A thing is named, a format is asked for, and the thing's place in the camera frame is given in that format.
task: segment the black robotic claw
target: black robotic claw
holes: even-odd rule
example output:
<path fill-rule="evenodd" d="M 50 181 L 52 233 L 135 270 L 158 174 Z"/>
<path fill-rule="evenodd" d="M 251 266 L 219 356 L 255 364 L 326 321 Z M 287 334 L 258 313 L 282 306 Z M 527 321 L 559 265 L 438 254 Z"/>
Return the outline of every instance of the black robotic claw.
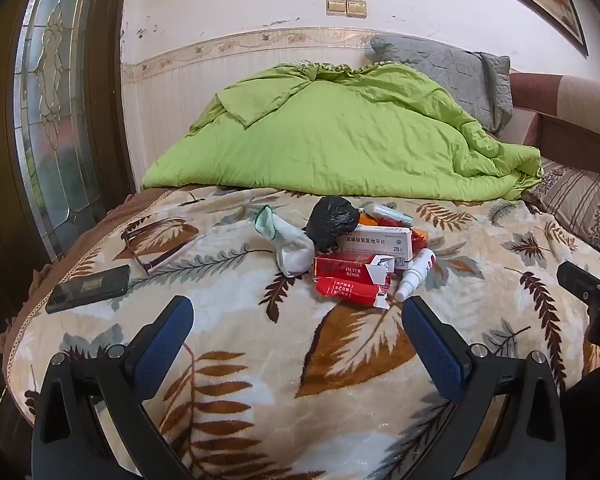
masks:
<path fill-rule="evenodd" d="M 464 459 L 493 396 L 507 400 L 479 466 L 462 478 L 564 478 L 564 435 L 544 355 L 526 359 L 468 346 L 420 298 L 407 300 L 402 322 L 439 391 L 456 404 L 443 430 L 404 480 L 446 480 Z M 42 386 L 32 444 L 34 480 L 125 480 L 93 407 L 102 398 L 126 450 L 146 480 L 192 477 L 160 436 L 141 401 L 153 397 L 193 324 L 190 301 L 175 296 L 128 347 L 71 361 L 56 354 Z"/>
<path fill-rule="evenodd" d="M 463 480 L 564 480 L 566 455 L 560 402 L 542 352 L 499 357 L 468 345 L 418 296 L 402 306 L 402 325 L 439 393 L 454 402 L 445 427 L 405 476 L 453 478 L 494 396 L 506 395 L 479 465 Z"/>

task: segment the white spray bottle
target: white spray bottle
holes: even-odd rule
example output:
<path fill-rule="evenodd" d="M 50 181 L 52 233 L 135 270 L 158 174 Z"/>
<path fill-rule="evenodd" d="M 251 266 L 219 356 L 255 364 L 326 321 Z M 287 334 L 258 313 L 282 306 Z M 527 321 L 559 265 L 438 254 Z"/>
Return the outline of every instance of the white spray bottle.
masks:
<path fill-rule="evenodd" d="M 411 269 L 405 270 L 395 291 L 394 298 L 403 302 L 424 282 L 431 267 L 436 263 L 436 255 L 431 249 L 421 249 L 413 258 Z"/>

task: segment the cigarette pack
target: cigarette pack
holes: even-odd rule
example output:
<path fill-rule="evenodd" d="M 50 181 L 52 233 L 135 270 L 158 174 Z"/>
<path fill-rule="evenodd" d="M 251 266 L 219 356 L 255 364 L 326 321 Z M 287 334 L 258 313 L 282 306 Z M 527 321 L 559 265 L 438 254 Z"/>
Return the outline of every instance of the cigarette pack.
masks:
<path fill-rule="evenodd" d="M 320 277 L 315 288 L 323 296 L 338 296 L 354 303 L 389 309 L 389 304 L 386 302 L 386 290 L 379 285 Z"/>
<path fill-rule="evenodd" d="M 314 278 L 340 278 L 389 287 L 395 259 L 387 254 L 331 253 L 314 258 Z"/>
<path fill-rule="evenodd" d="M 408 227 L 358 225 L 352 232 L 338 238 L 338 252 L 356 254 L 390 254 L 395 269 L 411 267 L 411 230 Z"/>

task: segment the green comforter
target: green comforter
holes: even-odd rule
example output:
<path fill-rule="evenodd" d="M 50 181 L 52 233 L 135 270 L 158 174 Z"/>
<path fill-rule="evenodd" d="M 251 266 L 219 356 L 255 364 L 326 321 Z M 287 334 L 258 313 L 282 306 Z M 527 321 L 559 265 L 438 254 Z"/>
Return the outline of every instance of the green comforter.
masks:
<path fill-rule="evenodd" d="M 541 177 L 537 149 L 493 140 L 412 68 L 282 64 L 218 92 L 142 186 L 478 201 Z"/>

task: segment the screw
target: screw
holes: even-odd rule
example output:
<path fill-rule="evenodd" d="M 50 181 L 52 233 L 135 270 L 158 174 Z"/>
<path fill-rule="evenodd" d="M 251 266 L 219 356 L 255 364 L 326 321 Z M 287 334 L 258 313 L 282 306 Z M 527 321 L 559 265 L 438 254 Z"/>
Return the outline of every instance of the screw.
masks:
<path fill-rule="evenodd" d="M 124 353 L 125 353 L 124 345 L 113 345 L 113 346 L 109 347 L 109 350 L 107 350 L 107 355 L 109 357 L 111 357 L 112 359 L 122 357 L 122 355 Z"/>
<path fill-rule="evenodd" d="M 471 345 L 471 353 L 482 359 L 489 353 L 489 349 L 481 343 L 476 343 L 475 345 Z"/>
<path fill-rule="evenodd" d="M 538 364 L 542 364 L 546 361 L 546 356 L 539 350 L 531 352 L 531 358 Z"/>
<path fill-rule="evenodd" d="M 59 365 L 60 363 L 64 362 L 65 357 L 66 355 L 64 352 L 59 352 L 51 358 L 51 364 Z"/>

